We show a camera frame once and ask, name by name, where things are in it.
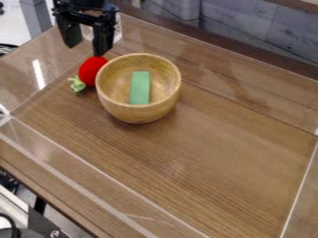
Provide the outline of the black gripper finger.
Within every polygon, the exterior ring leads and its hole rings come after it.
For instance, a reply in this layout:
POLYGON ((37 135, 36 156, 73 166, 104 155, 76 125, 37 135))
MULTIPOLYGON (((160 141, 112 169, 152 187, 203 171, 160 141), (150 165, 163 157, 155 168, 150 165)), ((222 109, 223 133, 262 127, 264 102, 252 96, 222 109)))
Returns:
POLYGON ((64 17, 56 18, 64 44, 72 48, 81 42, 80 25, 64 17))
POLYGON ((93 54, 103 56, 113 47, 115 27, 96 23, 93 25, 93 54))

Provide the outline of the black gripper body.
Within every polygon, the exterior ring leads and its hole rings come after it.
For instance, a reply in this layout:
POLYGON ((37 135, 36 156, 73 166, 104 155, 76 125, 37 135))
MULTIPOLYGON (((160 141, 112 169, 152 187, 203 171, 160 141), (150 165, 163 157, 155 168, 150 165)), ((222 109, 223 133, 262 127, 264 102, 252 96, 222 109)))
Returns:
POLYGON ((52 0, 52 15, 59 26, 96 23, 115 26, 119 8, 109 0, 52 0))

